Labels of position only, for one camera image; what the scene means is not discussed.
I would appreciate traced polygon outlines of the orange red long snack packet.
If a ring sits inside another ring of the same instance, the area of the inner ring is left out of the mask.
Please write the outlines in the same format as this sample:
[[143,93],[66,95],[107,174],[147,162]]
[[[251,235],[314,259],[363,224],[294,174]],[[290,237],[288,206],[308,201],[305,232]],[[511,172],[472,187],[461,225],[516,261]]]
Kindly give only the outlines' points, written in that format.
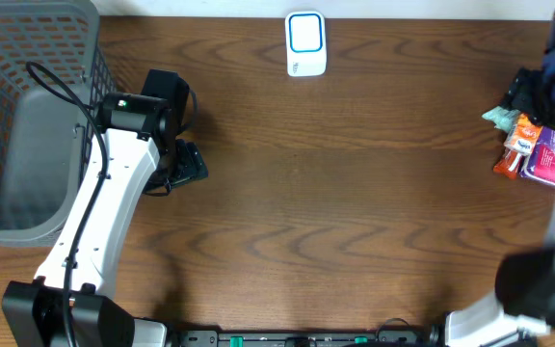
[[521,153],[506,148],[498,162],[493,166],[492,171],[496,174],[503,174],[510,179],[516,179],[522,159],[523,155]]

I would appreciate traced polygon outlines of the purple red snack packet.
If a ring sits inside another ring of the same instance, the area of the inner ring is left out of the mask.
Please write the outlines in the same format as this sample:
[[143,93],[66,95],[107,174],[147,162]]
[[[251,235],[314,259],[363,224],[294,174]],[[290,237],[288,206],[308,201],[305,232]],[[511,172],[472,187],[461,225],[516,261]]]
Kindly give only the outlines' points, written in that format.
[[544,127],[519,175],[555,187],[555,130]]

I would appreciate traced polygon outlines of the mint green snack packet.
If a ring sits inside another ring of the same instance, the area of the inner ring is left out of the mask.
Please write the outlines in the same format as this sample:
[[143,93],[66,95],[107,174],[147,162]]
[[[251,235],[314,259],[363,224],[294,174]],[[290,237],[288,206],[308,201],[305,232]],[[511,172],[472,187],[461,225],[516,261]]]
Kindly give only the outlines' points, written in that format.
[[508,110],[501,106],[496,106],[493,109],[485,112],[482,118],[494,123],[494,128],[499,129],[505,133],[509,133],[516,122],[520,111],[517,109]]

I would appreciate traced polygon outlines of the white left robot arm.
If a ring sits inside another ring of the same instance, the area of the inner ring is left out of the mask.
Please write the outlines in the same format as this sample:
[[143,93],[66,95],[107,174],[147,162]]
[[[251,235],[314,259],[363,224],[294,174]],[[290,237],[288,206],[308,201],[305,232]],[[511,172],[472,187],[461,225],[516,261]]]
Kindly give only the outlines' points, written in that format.
[[122,246],[141,196],[164,197],[205,179],[206,165],[184,118],[195,92],[177,73],[153,69],[141,93],[106,93],[85,104],[37,62],[54,95],[76,105],[92,130],[90,162],[62,233],[30,282],[11,281],[2,310],[19,346],[173,346],[167,324],[136,318],[114,301]]

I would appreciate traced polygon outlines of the small orange snack packet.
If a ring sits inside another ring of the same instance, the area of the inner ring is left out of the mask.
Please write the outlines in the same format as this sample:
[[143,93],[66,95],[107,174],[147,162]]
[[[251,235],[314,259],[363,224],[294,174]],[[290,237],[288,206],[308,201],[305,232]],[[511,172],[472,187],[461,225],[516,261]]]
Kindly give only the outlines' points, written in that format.
[[527,114],[521,113],[513,124],[504,142],[504,147],[528,156],[533,152],[541,133],[542,127],[533,124]]

